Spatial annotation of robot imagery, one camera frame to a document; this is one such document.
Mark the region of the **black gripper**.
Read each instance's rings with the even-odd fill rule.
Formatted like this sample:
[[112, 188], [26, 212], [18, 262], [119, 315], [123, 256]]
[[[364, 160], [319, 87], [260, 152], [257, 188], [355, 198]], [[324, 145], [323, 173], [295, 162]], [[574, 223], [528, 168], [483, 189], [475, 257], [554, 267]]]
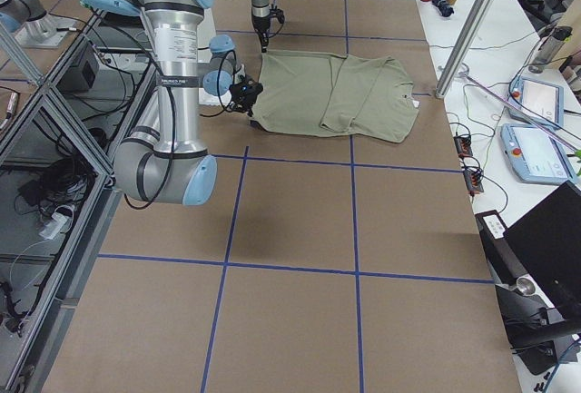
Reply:
[[263, 85], [253, 80], [249, 75], [239, 75], [239, 81], [229, 88], [231, 101], [229, 111], [233, 113], [246, 113], [253, 116], [253, 105], [263, 92]]
[[268, 16], [251, 17], [253, 30], [259, 38], [261, 52], [267, 53], [270, 42], [271, 19]]

